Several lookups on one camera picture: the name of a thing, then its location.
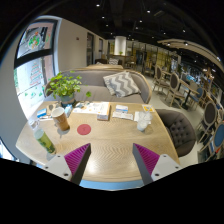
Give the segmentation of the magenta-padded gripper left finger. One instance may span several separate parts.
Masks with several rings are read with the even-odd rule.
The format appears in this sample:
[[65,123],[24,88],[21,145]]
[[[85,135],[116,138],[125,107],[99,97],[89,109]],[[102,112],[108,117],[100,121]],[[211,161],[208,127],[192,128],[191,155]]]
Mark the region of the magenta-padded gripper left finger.
[[91,144],[85,144],[66,155],[56,154],[43,169],[79,185],[91,155]]

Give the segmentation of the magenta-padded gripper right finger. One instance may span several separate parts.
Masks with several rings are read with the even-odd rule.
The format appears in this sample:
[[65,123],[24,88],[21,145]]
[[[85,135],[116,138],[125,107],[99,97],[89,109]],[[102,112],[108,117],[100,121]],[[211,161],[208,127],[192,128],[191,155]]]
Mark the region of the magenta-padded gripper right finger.
[[141,174],[136,186],[145,186],[182,169],[169,155],[158,155],[138,144],[133,144],[132,153]]

